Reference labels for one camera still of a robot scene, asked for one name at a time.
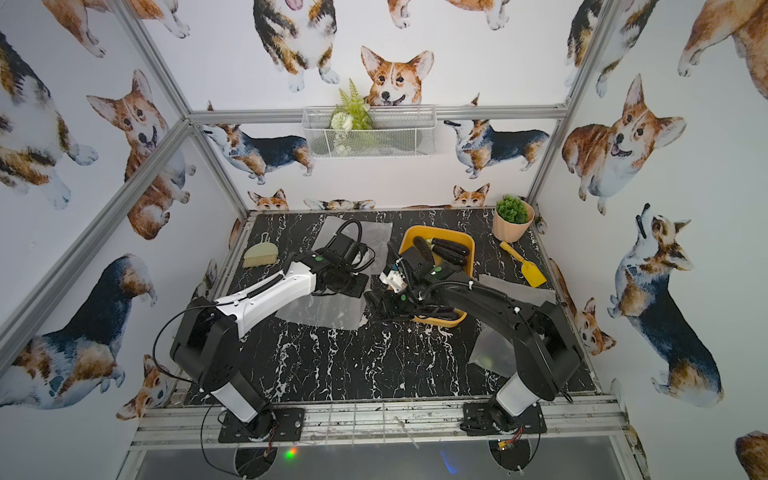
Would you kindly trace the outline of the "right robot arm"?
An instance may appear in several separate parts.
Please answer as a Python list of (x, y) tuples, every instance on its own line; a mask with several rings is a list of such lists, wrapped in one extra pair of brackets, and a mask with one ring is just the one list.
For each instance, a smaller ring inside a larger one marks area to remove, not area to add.
[(580, 368), (583, 357), (559, 307), (524, 302), (471, 278), (450, 262), (439, 265), (410, 247), (380, 280), (383, 292), (364, 298), (372, 321), (411, 320), (459, 311), (510, 342), (516, 372), (494, 395), (492, 405), (512, 419), (540, 400), (552, 401)]

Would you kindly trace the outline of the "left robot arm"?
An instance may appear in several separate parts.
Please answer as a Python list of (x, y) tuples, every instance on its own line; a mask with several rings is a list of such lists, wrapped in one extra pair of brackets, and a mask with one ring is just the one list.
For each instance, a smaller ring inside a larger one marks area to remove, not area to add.
[(240, 342), (289, 303), (322, 294), (360, 298), (375, 259), (365, 246), (321, 248), (293, 255), (277, 273), (214, 301), (198, 299), (183, 313), (171, 359), (193, 383), (244, 424), (270, 421), (270, 401), (240, 370)]

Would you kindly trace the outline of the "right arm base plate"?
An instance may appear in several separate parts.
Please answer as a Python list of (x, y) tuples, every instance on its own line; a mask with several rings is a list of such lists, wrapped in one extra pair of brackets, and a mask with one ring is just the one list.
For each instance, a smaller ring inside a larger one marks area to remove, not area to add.
[(462, 406), (459, 428), (469, 436), (544, 434), (547, 426), (538, 404), (526, 408), (520, 415), (506, 412), (495, 400), (467, 402)]

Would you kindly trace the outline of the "yellow plastic tray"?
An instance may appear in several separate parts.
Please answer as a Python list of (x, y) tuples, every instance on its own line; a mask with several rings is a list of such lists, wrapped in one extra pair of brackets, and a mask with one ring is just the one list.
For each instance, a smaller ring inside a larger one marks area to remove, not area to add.
[[(444, 279), (442, 281), (448, 281), (448, 280), (467, 281), (473, 277), (475, 241), (472, 239), (471, 236), (459, 231), (448, 230), (443, 228), (424, 226), (424, 225), (412, 226), (406, 230), (405, 236), (399, 248), (399, 253), (403, 253), (407, 248), (413, 246), (413, 238), (415, 236), (421, 236), (427, 241), (434, 256), (434, 263), (437, 265), (443, 266)], [(429, 242), (429, 240), (433, 238), (441, 238), (441, 239), (454, 241), (468, 247), (470, 249), (470, 254), (466, 256), (467, 265), (465, 267), (454, 265), (450, 262), (443, 260), (437, 254), (435, 254), (433, 252), (433, 249), (438, 246), (431, 246)], [(439, 295), (444, 306), (450, 307), (447, 304), (447, 301), (441, 297), (438, 291), (436, 290), (433, 290), (433, 291), (435, 291)], [(454, 308), (454, 309), (456, 309), (459, 313), (462, 313), (462, 316), (456, 321), (442, 321), (437, 319), (428, 319), (426, 321), (415, 321), (415, 322), (420, 322), (420, 323), (439, 326), (439, 327), (453, 328), (459, 325), (467, 317), (467, 314), (465, 312), (457, 308)]]

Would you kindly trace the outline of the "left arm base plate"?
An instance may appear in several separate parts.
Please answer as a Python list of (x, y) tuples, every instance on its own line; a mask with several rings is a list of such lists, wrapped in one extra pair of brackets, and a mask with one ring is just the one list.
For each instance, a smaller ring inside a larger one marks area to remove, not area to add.
[(218, 442), (296, 442), (301, 438), (305, 415), (304, 408), (273, 408), (258, 414), (249, 422), (243, 422), (230, 410), (226, 410)]

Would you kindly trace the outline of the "frosted zip-top bag front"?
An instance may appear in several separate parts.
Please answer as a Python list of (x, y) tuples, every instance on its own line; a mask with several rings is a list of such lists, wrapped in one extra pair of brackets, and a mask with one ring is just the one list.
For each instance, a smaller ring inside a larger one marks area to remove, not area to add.
[[(487, 274), (481, 274), (479, 279), (481, 284), (499, 290), (515, 300), (535, 306), (541, 306), (544, 302), (557, 303), (554, 290), (511, 283)], [(505, 378), (510, 378), (517, 371), (512, 343), (486, 325), (482, 326), (468, 362)]]

